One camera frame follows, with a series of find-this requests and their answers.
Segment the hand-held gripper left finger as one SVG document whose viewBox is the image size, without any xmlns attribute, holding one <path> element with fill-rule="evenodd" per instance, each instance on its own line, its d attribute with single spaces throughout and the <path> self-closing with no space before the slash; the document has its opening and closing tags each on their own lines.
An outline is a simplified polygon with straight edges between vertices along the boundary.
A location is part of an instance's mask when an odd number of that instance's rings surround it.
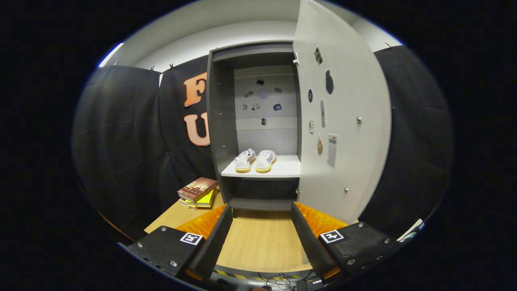
<svg viewBox="0 0 517 291">
<path fill-rule="evenodd" d="M 127 247 L 129 255 L 174 280 L 205 283 L 212 275 L 233 222 L 228 203 L 181 226 L 159 226 Z"/>
</svg>

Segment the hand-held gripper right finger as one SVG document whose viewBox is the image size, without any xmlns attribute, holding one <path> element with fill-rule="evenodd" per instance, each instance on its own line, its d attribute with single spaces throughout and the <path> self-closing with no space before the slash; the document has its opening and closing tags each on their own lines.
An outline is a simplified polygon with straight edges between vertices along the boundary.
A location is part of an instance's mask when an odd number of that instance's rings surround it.
<svg viewBox="0 0 517 291">
<path fill-rule="evenodd" d="M 404 246 L 363 221 L 347 224 L 297 201 L 290 215 L 314 272 L 323 280 L 360 276 Z"/>
</svg>

